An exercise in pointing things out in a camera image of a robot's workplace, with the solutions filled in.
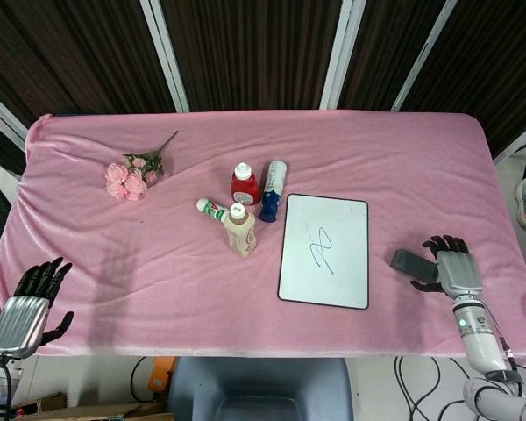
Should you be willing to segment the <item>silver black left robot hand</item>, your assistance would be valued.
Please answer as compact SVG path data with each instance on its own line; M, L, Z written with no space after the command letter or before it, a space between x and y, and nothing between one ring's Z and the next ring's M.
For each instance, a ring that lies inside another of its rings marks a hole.
M0 356L23 360L40 347L61 338L74 319L65 314L60 324L46 331L46 323L64 278L72 268L61 257L29 268L0 313Z

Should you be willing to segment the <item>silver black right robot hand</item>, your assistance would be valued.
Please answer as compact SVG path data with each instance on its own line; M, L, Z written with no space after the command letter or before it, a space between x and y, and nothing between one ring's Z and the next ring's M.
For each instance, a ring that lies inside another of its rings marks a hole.
M451 299L481 294L482 280L477 262L462 238L435 235L422 246L430 249L435 257L437 279L434 282L411 280L415 289L424 293L445 293Z

